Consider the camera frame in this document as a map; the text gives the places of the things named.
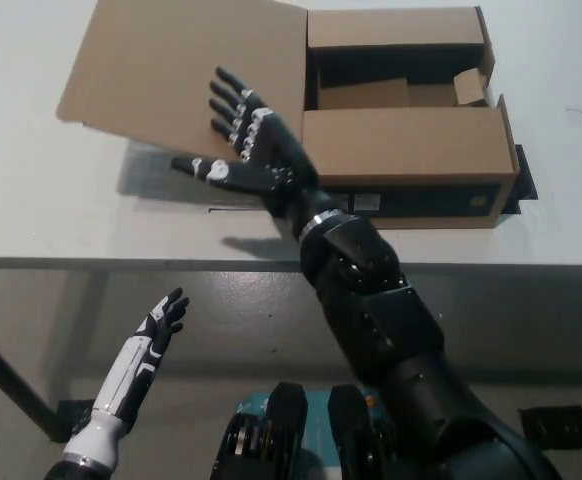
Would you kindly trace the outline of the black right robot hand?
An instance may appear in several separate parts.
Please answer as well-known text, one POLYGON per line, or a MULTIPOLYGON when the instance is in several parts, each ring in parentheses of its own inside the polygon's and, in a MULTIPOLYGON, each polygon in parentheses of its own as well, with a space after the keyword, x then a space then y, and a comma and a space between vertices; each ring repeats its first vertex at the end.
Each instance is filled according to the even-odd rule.
POLYGON ((266 211, 290 225, 292 235, 343 213, 320 187, 318 173, 297 137, 256 91, 219 66, 209 84, 211 128, 237 158, 183 153, 171 168, 213 187, 261 199, 266 211))

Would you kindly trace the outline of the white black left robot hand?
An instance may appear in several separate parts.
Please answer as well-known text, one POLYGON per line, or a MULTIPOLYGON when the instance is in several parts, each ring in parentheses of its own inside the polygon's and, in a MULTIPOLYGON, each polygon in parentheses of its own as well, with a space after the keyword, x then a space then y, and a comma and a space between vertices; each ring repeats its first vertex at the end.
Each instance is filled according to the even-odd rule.
POLYGON ((129 432, 155 379, 173 335, 182 330, 189 298, 180 287, 166 295, 125 341, 93 404, 129 432))

